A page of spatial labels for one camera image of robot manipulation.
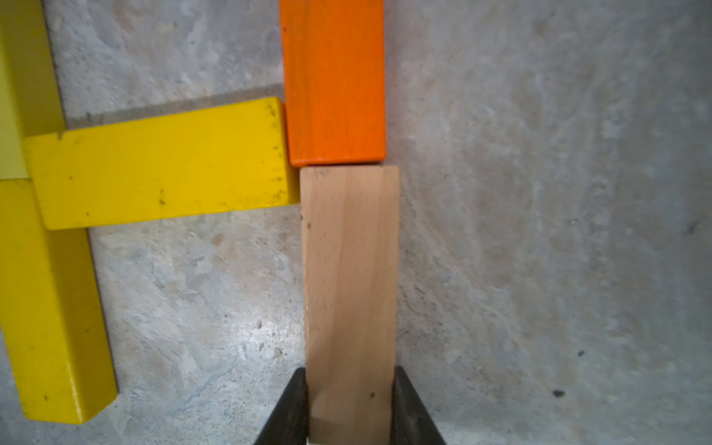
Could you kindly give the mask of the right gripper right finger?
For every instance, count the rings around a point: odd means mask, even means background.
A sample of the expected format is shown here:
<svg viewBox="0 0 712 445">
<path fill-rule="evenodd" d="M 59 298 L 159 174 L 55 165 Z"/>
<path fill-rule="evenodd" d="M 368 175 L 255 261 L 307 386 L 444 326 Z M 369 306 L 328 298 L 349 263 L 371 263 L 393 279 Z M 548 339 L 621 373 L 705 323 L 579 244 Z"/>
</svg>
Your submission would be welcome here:
<svg viewBox="0 0 712 445">
<path fill-rule="evenodd" d="M 390 443 L 446 444 L 402 366 L 395 367 Z"/>
</svg>

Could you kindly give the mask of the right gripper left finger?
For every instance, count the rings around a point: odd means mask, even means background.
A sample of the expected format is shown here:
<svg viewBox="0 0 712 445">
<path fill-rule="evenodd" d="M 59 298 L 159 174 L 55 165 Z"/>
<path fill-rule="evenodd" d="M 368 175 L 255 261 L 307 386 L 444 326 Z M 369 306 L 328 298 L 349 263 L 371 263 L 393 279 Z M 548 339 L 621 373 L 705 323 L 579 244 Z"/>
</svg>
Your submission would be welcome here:
<svg viewBox="0 0 712 445">
<path fill-rule="evenodd" d="M 306 370 L 297 368 L 255 445 L 306 445 L 309 430 L 309 404 Z"/>
</svg>

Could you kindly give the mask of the tan block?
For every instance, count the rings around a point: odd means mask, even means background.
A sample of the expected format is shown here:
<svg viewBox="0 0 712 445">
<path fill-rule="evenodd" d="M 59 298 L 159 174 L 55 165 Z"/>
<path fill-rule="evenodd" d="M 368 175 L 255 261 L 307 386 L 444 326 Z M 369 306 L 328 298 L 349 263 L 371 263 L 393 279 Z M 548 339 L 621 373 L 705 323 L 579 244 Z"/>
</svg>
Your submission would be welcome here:
<svg viewBox="0 0 712 445">
<path fill-rule="evenodd" d="M 306 380 L 313 444 L 389 443 L 401 172 L 300 172 Z"/>
</svg>

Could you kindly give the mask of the yellow block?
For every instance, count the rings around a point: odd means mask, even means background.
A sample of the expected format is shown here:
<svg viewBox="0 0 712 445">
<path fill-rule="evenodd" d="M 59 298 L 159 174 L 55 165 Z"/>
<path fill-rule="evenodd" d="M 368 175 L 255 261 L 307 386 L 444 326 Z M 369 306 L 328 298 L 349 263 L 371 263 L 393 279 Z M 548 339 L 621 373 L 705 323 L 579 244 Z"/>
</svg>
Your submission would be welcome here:
<svg viewBox="0 0 712 445">
<path fill-rule="evenodd" d="M 278 98 L 33 136 L 25 157 L 52 230 L 300 200 Z"/>
<path fill-rule="evenodd" d="M 87 231 L 46 229 L 33 183 L 1 183 L 1 327 L 24 415 L 79 425 L 118 394 Z"/>
<path fill-rule="evenodd" d="M 1 3 L 1 178 L 29 176 L 23 143 L 65 129 L 43 5 Z"/>
</svg>

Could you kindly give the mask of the orange block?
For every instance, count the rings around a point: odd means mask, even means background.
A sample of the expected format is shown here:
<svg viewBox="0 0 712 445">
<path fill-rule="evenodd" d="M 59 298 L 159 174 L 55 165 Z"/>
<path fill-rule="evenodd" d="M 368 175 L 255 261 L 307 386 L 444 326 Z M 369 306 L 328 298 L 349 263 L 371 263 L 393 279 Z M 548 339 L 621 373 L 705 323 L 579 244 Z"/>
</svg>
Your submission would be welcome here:
<svg viewBox="0 0 712 445">
<path fill-rule="evenodd" d="M 279 12 L 291 164 L 383 161 L 383 2 L 282 1 Z"/>
</svg>

